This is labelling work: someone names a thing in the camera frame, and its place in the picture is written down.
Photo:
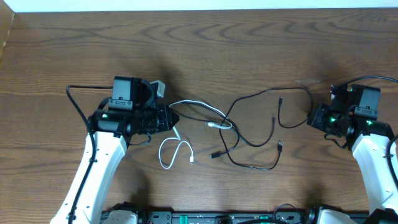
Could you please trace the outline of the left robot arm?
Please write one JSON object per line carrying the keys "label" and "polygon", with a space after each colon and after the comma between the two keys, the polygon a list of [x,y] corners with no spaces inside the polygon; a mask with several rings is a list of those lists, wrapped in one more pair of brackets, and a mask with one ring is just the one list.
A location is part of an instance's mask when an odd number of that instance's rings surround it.
{"label": "left robot arm", "polygon": [[99,223],[114,173],[131,138],[172,130],[179,117],[159,104],[165,84],[142,78],[114,78],[113,92],[95,112],[82,116],[88,134],[80,165],[68,194],[52,223]]}

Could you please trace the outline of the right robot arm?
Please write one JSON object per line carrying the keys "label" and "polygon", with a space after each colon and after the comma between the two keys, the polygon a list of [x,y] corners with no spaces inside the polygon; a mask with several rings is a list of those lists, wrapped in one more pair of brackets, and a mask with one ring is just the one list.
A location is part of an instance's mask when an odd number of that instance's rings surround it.
{"label": "right robot arm", "polygon": [[331,88],[331,104],[319,104],[308,115],[309,126],[326,140],[345,138],[343,149],[359,165],[369,202],[366,223],[397,223],[397,136],[378,122],[381,91],[365,85]]}

